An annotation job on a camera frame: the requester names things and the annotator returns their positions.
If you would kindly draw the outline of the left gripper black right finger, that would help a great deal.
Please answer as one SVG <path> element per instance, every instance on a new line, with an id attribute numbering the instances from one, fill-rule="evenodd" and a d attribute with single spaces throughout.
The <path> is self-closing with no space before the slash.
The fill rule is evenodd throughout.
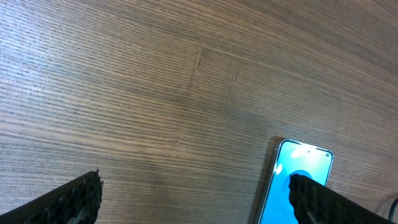
<path id="1" fill-rule="evenodd" d="M 305 175 L 292 174 L 289 202 L 299 224 L 391 224 L 384 218 Z"/>

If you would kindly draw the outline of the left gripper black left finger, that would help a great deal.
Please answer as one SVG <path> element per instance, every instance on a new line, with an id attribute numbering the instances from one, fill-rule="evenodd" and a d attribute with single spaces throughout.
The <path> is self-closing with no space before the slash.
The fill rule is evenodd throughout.
<path id="1" fill-rule="evenodd" d="M 1 215 L 10 224 L 94 224 L 102 202 L 103 181 L 99 171 L 84 175 Z"/>

